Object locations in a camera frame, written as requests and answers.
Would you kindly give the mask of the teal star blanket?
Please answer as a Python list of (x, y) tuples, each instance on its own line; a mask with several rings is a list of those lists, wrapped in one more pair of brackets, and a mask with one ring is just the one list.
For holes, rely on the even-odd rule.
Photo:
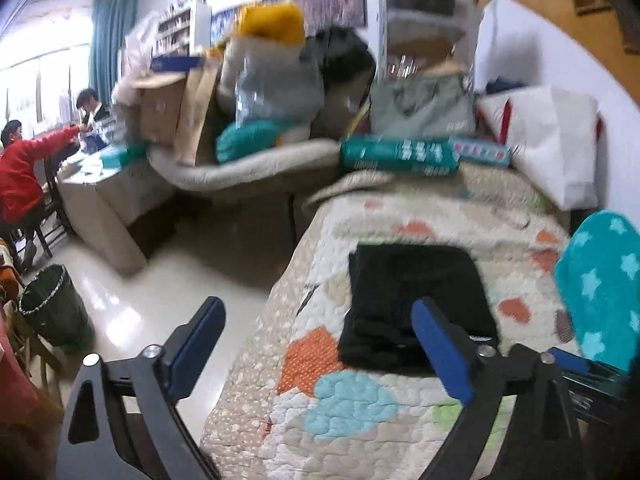
[(630, 370), (639, 348), (639, 232), (615, 212), (592, 214), (553, 277), (582, 355)]

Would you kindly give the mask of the dark green waste basket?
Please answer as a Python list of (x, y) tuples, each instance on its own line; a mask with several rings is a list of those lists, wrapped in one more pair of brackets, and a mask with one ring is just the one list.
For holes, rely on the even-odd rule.
[(18, 302), (25, 322), (52, 347), (65, 353), (89, 348), (94, 329), (84, 300), (66, 266), (51, 264), (26, 285)]

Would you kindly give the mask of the quilted patchwork bed cover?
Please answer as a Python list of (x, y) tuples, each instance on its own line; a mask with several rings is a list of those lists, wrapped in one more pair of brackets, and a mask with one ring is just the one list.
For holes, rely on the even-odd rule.
[(509, 169), (361, 170), (314, 218), (206, 420), (227, 479), (414, 479), (461, 412), (411, 325), (431, 299), (475, 341), (577, 351), (552, 278), (568, 236)]

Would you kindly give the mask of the beige table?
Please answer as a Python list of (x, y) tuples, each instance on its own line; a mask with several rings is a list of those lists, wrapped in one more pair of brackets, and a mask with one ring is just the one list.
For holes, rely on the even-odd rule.
[(130, 229), (176, 192), (146, 158), (106, 169), (96, 153), (78, 153), (62, 163), (58, 192), (79, 238), (122, 275), (141, 271), (148, 259)]

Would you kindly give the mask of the light blue dotted box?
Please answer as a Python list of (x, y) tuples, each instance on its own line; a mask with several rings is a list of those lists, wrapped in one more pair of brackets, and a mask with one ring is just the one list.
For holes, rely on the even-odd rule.
[(511, 163), (510, 148), (496, 142), (453, 136), (449, 145), (464, 162), (500, 168), (509, 167)]

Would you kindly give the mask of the beige padded cushion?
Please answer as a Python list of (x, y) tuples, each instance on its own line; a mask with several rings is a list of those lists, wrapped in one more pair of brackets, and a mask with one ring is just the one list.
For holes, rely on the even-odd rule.
[(340, 163), (340, 144), (331, 139), (312, 139), (268, 148), (222, 165), (195, 167), (178, 164), (172, 151), (157, 145), (149, 148), (146, 158), (175, 188), (209, 194), (307, 170), (335, 169)]

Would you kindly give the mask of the person in red sweater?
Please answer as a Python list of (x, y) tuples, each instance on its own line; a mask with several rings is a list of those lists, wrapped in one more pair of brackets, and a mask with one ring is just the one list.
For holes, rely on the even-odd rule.
[(74, 144), (83, 131), (88, 131), (85, 125), (71, 125), (28, 140), (22, 137), (22, 123), (17, 119), (10, 120), (2, 130), (1, 233), (13, 229), (23, 232), (26, 240), (23, 270), (32, 267), (37, 252), (36, 224), (46, 211), (35, 163)]

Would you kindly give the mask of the white paper shopping bag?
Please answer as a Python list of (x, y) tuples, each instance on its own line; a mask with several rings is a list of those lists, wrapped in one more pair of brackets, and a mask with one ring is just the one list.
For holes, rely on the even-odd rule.
[(512, 165), (559, 210), (597, 206), (599, 104), (592, 96), (536, 86), (482, 96), (477, 109)]

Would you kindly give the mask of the long teal cardboard box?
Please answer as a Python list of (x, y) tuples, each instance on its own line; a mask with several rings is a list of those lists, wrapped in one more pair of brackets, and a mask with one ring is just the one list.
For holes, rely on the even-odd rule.
[(341, 163), (353, 170), (448, 177), (458, 171), (459, 155), (447, 140), (393, 140), (348, 136), (341, 142)]

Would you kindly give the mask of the person in dark top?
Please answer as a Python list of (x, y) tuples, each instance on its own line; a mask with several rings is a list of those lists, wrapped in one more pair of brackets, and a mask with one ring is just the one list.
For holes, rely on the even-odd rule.
[(102, 122), (111, 116), (110, 110), (99, 100), (93, 88), (85, 88), (78, 93), (76, 108), (80, 111), (81, 123), (85, 126)]

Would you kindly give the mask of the brown cardboard box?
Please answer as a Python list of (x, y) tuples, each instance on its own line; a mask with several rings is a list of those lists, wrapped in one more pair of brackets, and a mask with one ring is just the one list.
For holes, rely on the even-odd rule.
[(140, 134), (144, 140), (171, 148), (186, 88), (186, 73), (158, 73), (138, 79)]

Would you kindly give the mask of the grey fabric bag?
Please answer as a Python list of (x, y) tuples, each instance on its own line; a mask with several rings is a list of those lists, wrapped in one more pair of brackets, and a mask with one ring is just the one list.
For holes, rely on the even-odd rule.
[(370, 123), (385, 139), (474, 136), (473, 97), (460, 74), (385, 79), (371, 88)]

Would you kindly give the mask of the teal window curtain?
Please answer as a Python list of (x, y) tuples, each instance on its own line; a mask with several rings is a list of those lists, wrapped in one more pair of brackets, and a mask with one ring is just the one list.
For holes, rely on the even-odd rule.
[(118, 77), (118, 51), (134, 27), (138, 0), (93, 0), (93, 35), (89, 55), (89, 87), (103, 104), (111, 102)]

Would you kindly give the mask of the white storage shelf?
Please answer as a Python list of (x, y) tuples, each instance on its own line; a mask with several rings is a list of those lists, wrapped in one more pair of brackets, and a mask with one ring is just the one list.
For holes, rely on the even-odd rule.
[(380, 78), (449, 60), (472, 70), (480, 24), (474, 0), (380, 0), (378, 10)]

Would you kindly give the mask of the yellow bag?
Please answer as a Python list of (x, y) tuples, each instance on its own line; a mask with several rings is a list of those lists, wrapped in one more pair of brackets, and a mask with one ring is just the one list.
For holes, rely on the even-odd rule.
[(288, 47), (301, 46), (306, 40), (303, 10), (293, 0), (246, 6), (236, 21), (233, 35)]

